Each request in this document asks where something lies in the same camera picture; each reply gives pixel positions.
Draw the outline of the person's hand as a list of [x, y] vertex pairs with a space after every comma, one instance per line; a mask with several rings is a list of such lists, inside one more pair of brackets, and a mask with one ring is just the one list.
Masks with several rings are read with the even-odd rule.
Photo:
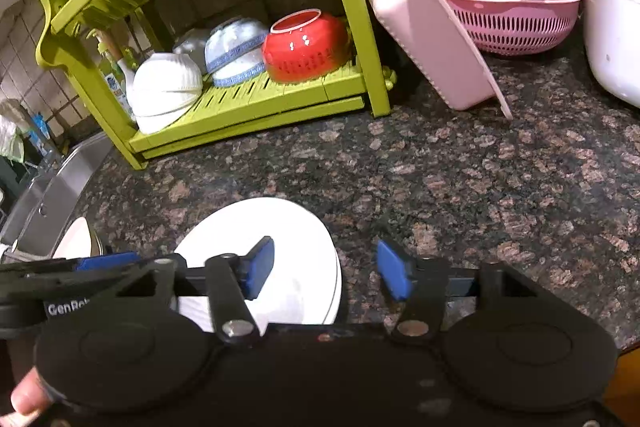
[[11, 393], [13, 412], [0, 418], [2, 427], [26, 427], [53, 403], [50, 393], [43, 386], [40, 375], [33, 367]]

